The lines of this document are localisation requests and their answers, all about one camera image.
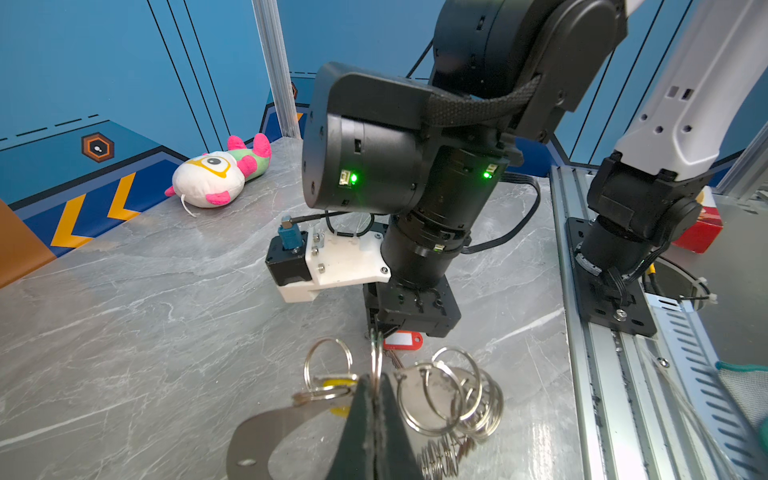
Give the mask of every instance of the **yellow key tag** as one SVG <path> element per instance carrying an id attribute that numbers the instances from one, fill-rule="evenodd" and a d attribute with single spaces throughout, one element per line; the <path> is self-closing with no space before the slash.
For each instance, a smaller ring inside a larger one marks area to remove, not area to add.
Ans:
<path id="1" fill-rule="evenodd" d="M 329 379 L 323 382 L 323 386 L 354 386 L 357 385 L 357 382 L 355 380 L 347 380 L 347 379 Z M 330 412 L 337 417 L 341 417 L 343 419 L 347 418 L 349 416 L 349 407 L 336 407 L 334 409 L 331 409 Z"/>

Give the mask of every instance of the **stuffed toy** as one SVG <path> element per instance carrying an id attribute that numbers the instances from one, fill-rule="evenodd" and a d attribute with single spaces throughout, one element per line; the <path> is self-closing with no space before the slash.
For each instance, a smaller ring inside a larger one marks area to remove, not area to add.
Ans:
<path id="1" fill-rule="evenodd" d="M 203 154 L 179 165 L 174 172 L 173 186 L 165 191 L 166 196 L 181 197 L 184 209 L 196 217 L 185 202 L 199 208 L 227 205 L 243 191 L 246 181 L 260 177 L 270 166 L 272 147 L 264 134 L 253 139 L 253 148 L 247 148 L 233 135 L 227 149 Z"/>

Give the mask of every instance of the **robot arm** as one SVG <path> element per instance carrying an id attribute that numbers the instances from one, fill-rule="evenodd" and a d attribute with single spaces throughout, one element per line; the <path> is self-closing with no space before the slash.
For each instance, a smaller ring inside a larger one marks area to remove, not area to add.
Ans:
<path id="1" fill-rule="evenodd" d="M 641 3 L 447 0 L 428 85 L 348 65 L 321 67 L 304 134 L 304 198 L 324 210 L 392 215 L 389 228 L 376 233 L 376 262 L 386 267 L 359 275 L 376 277 L 365 290 L 372 318 L 437 336 L 455 325 L 460 315 L 458 307 L 446 308 L 455 301 L 444 273 L 471 241 L 472 224 L 505 168 L 521 163 L 515 137 L 549 139 Z M 761 0 L 701 2 L 652 98 L 601 165 L 588 195 L 598 221 L 577 261 L 605 284 L 597 291 L 614 308 L 627 302 L 619 283 L 634 282 L 696 221 L 706 171 L 768 63 L 766 26 Z M 328 287 L 305 268 L 317 250 L 307 248 L 280 250 L 280 263 L 301 272 L 283 275 L 281 265 L 270 264 L 279 285 L 313 282 L 302 300 Z M 323 266 L 313 271 L 327 272 Z M 354 283 L 361 280 L 333 285 Z M 413 303 L 419 308 L 403 306 Z"/>
<path id="2" fill-rule="evenodd" d="M 695 198 L 768 65 L 766 45 L 768 2 L 699 4 L 649 101 L 590 187 L 598 218 L 577 257 L 586 270 L 599 275 L 613 267 L 634 281 L 696 222 Z"/>

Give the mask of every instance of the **red box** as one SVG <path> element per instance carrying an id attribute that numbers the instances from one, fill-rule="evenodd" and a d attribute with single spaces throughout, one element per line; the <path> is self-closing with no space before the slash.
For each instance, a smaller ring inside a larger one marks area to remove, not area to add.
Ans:
<path id="1" fill-rule="evenodd" d="M 703 206 L 699 219 L 672 244 L 695 253 L 704 253 L 723 229 L 723 221 L 709 187 L 704 187 L 696 200 Z"/>

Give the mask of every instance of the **orange panel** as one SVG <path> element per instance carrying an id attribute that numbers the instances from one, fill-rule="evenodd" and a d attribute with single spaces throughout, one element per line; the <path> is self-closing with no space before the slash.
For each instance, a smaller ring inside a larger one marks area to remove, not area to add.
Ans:
<path id="1" fill-rule="evenodd" d="M 0 200 L 0 287 L 55 258 L 32 230 Z"/>

